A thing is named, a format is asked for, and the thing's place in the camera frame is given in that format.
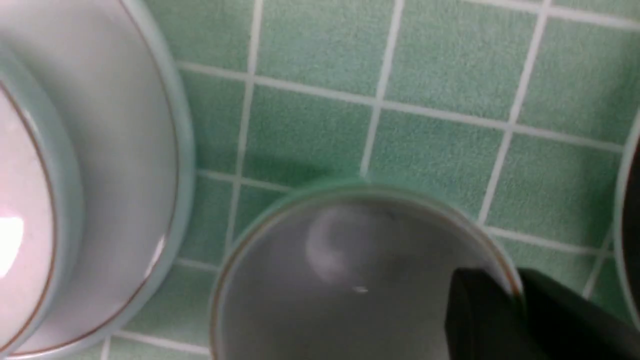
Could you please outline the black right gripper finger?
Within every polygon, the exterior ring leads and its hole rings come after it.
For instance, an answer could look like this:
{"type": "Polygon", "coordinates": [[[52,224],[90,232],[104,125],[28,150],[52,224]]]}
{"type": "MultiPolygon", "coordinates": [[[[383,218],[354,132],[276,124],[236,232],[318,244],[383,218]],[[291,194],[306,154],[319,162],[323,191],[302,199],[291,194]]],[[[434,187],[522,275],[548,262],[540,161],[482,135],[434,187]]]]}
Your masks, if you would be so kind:
{"type": "Polygon", "coordinates": [[[452,360],[637,360],[639,333],[535,269],[520,268],[524,303],[482,269],[451,278],[445,333],[452,360]]]}

